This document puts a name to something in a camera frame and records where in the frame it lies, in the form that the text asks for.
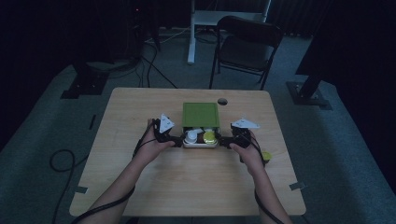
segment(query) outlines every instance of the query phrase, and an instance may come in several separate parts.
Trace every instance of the green box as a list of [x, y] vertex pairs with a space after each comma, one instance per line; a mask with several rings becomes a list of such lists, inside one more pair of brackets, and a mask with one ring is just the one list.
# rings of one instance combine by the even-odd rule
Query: green box
[[216, 103], [184, 103], [183, 128], [219, 128], [219, 111]]

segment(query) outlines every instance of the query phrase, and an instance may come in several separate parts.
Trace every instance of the forearm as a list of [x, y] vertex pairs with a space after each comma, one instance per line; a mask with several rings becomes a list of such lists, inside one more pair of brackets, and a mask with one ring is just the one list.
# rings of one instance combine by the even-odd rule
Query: forearm
[[[145, 165], [141, 164], [139, 161], [132, 160], [89, 210], [107, 203], [113, 203], [127, 195], [136, 184], [144, 167]], [[92, 216], [86, 217], [79, 223], [119, 223], [120, 217], [122, 216], [127, 203], [128, 200], [114, 207], [100, 211]]]
[[[262, 169], [253, 173], [252, 176], [257, 195], [259, 196], [262, 205], [283, 223], [291, 223], [290, 217], [276, 196], [274, 187], [271, 184], [270, 178], [268, 177], [265, 169], [262, 167]], [[261, 209], [260, 216], [262, 223], [275, 223]]]

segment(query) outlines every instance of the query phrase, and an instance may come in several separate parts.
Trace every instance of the chair back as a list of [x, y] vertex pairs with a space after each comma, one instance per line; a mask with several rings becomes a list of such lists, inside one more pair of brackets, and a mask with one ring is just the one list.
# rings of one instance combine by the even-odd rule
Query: chair back
[[218, 35], [225, 30], [248, 42], [262, 43], [277, 49], [282, 38], [282, 31], [271, 23], [251, 21], [235, 16], [225, 16], [218, 22]]

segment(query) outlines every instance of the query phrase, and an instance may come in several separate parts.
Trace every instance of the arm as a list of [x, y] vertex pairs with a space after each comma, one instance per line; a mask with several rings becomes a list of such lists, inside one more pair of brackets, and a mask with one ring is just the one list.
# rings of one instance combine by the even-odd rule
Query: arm
[[[138, 150], [135, 157], [128, 163], [113, 184], [90, 207], [90, 210], [107, 203], [115, 202], [127, 195], [136, 184], [143, 169], [150, 162], [154, 161], [163, 150], [175, 144], [174, 142], [159, 143], [157, 140], [150, 141], [153, 139], [155, 139], [154, 132], [153, 128], [150, 127], [147, 135], [142, 140], [142, 147]], [[86, 217], [79, 223], [119, 223], [127, 203], [128, 200], [90, 217]]]
[[[252, 139], [255, 139], [253, 133], [251, 133], [251, 136]], [[253, 145], [250, 145], [247, 148], [241, 148], [236, 144], [230, 144], [230, 147], [242, 157], [242, 160], [247, 166], [248, 172], [253, 177], [257, 195], [259, 196], [260, 201], [262, 201], [264, 207], [283, 223], [291, 223], [290, 217], [276, 196], [271, 180], [262, 165], [261, 155], [258, 150]], [[262, 223], [275, 223], [261, 209], [260, 217], [262, 219]]]

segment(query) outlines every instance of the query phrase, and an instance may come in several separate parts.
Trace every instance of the hand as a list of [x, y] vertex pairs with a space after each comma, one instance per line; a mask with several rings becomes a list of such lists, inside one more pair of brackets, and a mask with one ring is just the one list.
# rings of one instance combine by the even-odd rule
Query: hand
[[[256, 147], [259, 147], [259, 144], [255, 140], [256, 137], [253, 132], [250, 132], [251, 135], [251, 144], [255, 144]], [[242, 148], [237, 144], [231, 143], [230, 148], [236, 151], [244, 161], [247, 166], [247, 170], [251, 175], [262, 172], [264, 166], [262, 165], [262, 155], [260, 155], [259, 151], [253, 146], [249, 145], [247, 148]]]
[[158, 142], [154, 136], [154, 128], [151, 123], [152, 119], [149, 119], [148, 127], [150, 128], [142, 140], [141, 148], [138, 149], [137, 154], [134, 157], [134, 160], [142, 162], [144, 166], [147, 166], [150, 162], [154, 161], [166, 148], [172, 147], [175, 144], [173, 141], [164, 143]]

